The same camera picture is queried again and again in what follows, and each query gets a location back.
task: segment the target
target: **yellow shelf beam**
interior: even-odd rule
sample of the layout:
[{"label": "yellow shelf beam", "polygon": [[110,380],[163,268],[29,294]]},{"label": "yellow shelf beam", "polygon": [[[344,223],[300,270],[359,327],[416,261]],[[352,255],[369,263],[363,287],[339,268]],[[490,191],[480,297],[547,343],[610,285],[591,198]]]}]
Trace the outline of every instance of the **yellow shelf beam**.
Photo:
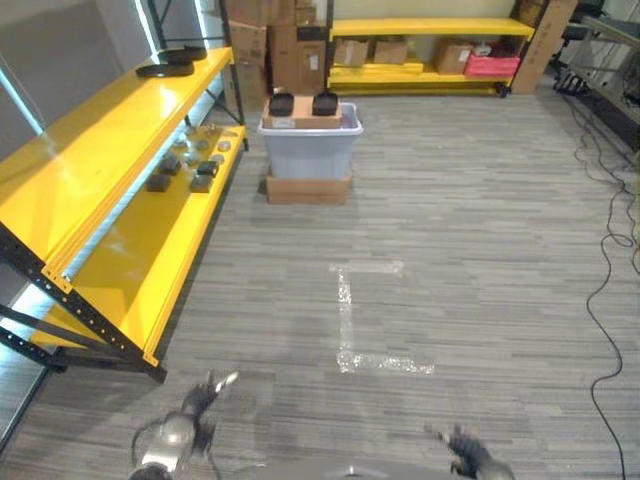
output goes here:
[{"label": "yellow shelf beam", "polygon": [[401,84],[401,83],[489,83],[489,82],[509,82],[511,77],[467,77],[466,75],[441,75],[430,65],[424,65],[422,72],[415,71],[402,72],[398,65],[389,65],[385,68],[349,68],[334,66],[329,75],[329,85],[339,87],[343,84]]},{"label": "yellow shelf beam", "polygon": [[534,32],[511,18],[372,18],[334,20],[331,36],[513,35],[530,40]]},{"label": "yellow shelf beam", "polygon": [[62,273],[215,75],[231,48],[187,77],[131,71],[0,163],[0,221]]},{"label": "yellow shelf beam", "polygon": [[[216,146],[213,153],[223,155],[225,161],[208,194],[190,192],[193,170],[186,164],[171,178],[166,192],[151,193],[143,187],[73,279],[75,289],[140,347],[150,363],[155,362],[155,349],[245,134],[244,127],[226,127],[220,136],[219,140],[231,143],[231,149],[221,152]],[[206,138],[203,135],[200,130],[190,141]],[[58,305],[45,321],[99,340]],[[31,340],[39,345],[75,346],[38,331]]]}]

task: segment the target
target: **storage box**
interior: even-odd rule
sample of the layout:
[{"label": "storage box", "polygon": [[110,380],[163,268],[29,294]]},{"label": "storage box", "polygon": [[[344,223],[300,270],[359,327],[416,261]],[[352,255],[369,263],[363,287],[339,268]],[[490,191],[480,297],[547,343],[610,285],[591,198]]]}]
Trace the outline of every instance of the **storage box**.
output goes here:
[{"label": "storage box", "polygon": [[407,60],[409,46],[404,40],[376,40],[376,51],[373,63],[391,63],[402,65]]},{"label": "storage box", "polygon": [[[240,96],[245,112],[262,111],[267,99],[267,85],[261,66],[249,63],[236,64],[238,81],[240,82]],[[231,68],[227,67],[223,74],[224,98],[227,107],[237,110],[235,88]]]},{"label": "storage box", "polygon": [[341,180],[289,179],[267,176],[267,200],[274,205],[342,205],[347,201],[351,175]]},{"label": "storage box", "polygon": [[229,20],[254,27],[266,27],[272,12],[272,0],[224,0]]},{"label": "storage box", "polygon": [[298,27],[298,89],[315,94],[324,90],[326,27]]},{"label": "storage box", "polygon": [[340,180],[351,171],[351,152],[364,128],[353,103],[341,103],[340,128],[326,130],[278,130],[264,128],[273,176]]},{"label": "storage box", "polygon": [[335,115],[330,117],[313,116],[313,97],[296,95],[293,102],[293,112],[288,117],[272,117],[268,106],[262,116],[263,128],[273,129],[336,129],[342,122],[342,109],[338,104]]},{"label": "storage box", "polygon": [[298,30],[295,26],[269,28],[273,87],[298,90]]},{"label": "storage box", "polygon": [[315,5],[296,6],[296,25],[313,25],[318,18]]},{"label": "storage box", "polygon": [[478,57],[472,53],[464,74],[468,77],[511,78],[519,63],[519,57]]},{"label": "storage box", "polygon": [[333,62],[345,67],[361,67],[367,60],[369,41],[338,38],[335,43]]},{"label": "storage box", "polygon": [[229,28],[235,61],[263,66],[267,53],[267,27],[229,22]]},{"label": "storage box", "polygon": [[[525,0],[524,3],[529,4],[533,9],[537,1]],[[551,59],[551,55],[558,48],[558,42],[577,4],[578,0],[551,0],[549,2],[549,6],[542,14],[533,40],[531,40],[529,48],[522,58],[520,68],[511,84],[513,93],[535,92],[536,86]],[[523,7],[519,11],[520,14],[523,14]],[[527,14],[526,10],[524,12],[524,20],[531,21],[534,15],[532,13]]]},{"label": "storage box", "polygon": [[295,0],[271,0],[269,25],[292,26],[296,23]]},{"label": "storage box", "polygon": [[462,75],[473,45],[463,40],[442,38],[436,47],[433,66],[441,75]]}]

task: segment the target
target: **black tray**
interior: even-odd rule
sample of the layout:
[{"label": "black tray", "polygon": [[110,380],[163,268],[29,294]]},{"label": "black tray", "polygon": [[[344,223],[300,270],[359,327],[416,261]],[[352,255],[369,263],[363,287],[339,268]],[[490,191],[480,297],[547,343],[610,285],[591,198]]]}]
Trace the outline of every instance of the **black tray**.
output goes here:
[{"label": "black tray", "polygon": [[272,117],[288,117],[293,112],[293,95],[275,93],[269,100],[269,115]]},{"label": "black tray", "polygon": [[319,93],[313,97],[313,115],[330,117],[338,110],[338,95],[331,92]]}]

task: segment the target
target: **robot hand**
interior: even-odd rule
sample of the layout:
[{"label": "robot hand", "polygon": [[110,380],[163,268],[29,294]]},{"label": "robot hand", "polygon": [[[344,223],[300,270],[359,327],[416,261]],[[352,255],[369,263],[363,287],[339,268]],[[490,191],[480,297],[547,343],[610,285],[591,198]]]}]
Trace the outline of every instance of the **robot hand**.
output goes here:
[{"label": "robot hand", "polygon": [[[163,419],[142,427],[131,443],[132,463],[136,470],[129,480],[174,480],[188,464],[194,451],[206,452],[213,441],[213,426],[201,423],[202,415],[218,398],[220,392],[238,378],[238,372],[214,384],[209,381],[192,388],[179,411],[169,412]],[[152,428],[157,432],[142,459],[138,462],[135,446],[140,435]]]},{"label": "robot hand", "polygon": [[[434,434],[428,426],[425,431]],[[451,473],[477,480],[515,480],[509,465],[494,459],[479,439],[462,433],[460,426],[451,435],[438,432],[434,436],[458,457],[451,464]]]}]

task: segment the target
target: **gray carpet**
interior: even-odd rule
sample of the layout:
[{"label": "gray carpet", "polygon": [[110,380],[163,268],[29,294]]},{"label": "gray carpet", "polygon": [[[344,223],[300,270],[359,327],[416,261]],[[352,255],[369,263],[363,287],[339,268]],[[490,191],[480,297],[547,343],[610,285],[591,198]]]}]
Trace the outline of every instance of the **gray carpet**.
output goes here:
[{"label": "gray carpet", "polygon": [[[252,135],[181,299],[166,383],[81,369],[51,377],[0,478],[122,480],[136,427],[177,407],[207,370],[234,368],[238,384],[211,412],[223,478],[344,454],[446,471],[450,455],[423,426],[454,423],[518,478],[618,478],[588,391],[615,357],[584,306],[606,274],[599,241],[614,190],[573,158],[580,130],[567,105],[545,89],[354,101],[365,134],[347,205],[268,205],[266,153]],[[583,156],[601,175],[594,152]],[[627,234],[628,201],[618,197],[613,219]],[[638,277],[630,249],[607,251],[612,283],[593,307],[625,369],[597,396],[638,478]],[[187,478],[212,477],[198,459]]]}]

